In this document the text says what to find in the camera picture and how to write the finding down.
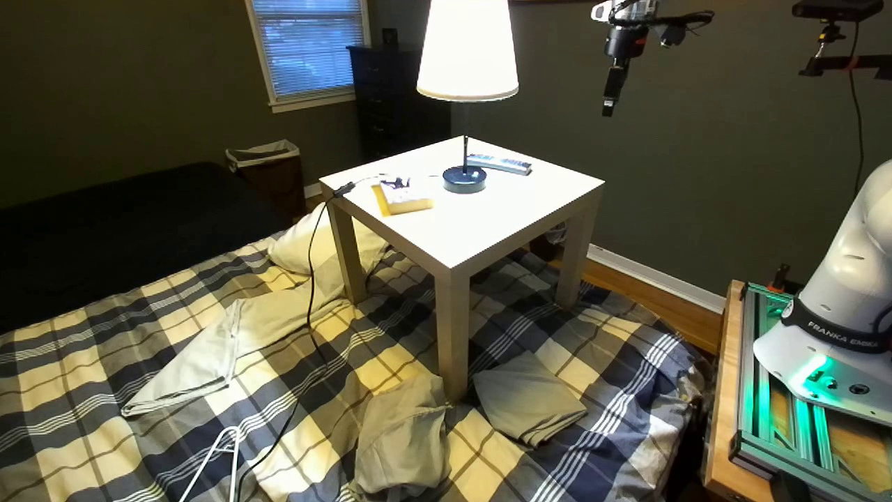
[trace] plaid bedspread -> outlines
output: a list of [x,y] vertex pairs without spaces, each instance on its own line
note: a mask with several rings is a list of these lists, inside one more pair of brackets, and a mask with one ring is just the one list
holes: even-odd
[[[120,416],[227,304],[301,284],[266,246],[0,335],[0,502],[182,498],[205,461],[187,498],[227,498],[231,461],[238,498],[350,498],[364,405],[437,369],[433,279],[394,250],[368,300],[338,300],[312,330],[239,356],[227,390]],[[475,402],[450,408],[447,482],[422,498],[658,493],[698,397],[690,350],[602,291],[582,288],[578,309],[556,309],[556,284],[527,254],[475,279],[472,370],[532,350],[582,398],[587,419],[527,449]],[[239,431],[238,458],[213,452],[224,430]]]

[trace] dark gray wall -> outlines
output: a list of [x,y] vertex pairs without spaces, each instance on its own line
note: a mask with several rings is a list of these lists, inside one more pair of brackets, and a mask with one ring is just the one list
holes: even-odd
[[0,205],[294,139],[305,182],[358,158],[355,106],[274,115],[242,0],[11,0]]
[[[376,30],[422,41],[418,0],[375,0]],[[787,0],[667,0],[665,13],[713,7],[713,24],[633,62],[616,116],[599,116],[609,62],[595,2],[514,5],[522,93],[472,112],[468,132],[605,179],[595,240],[724,293],[782,261],[805,279],[854,190],[856,115],[844,72],[800,79],[816,19]],[[862,21],[862,52],[892,52],[892,13]],[[867,166],[892,158],[892,84],[856,76]]]

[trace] white lampshade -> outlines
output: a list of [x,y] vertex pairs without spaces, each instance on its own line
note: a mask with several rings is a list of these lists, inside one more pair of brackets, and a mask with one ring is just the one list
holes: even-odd
[[504,101],[520,93],[508,0],[433,0],[418,93],[450,102]]

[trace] blue lamp base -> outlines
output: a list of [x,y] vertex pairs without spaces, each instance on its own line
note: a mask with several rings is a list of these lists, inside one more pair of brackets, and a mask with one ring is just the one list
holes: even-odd
[[457,164],[444,169],[444,182],[450,192],[479,192],[485,183],[485,169],[476,164]]

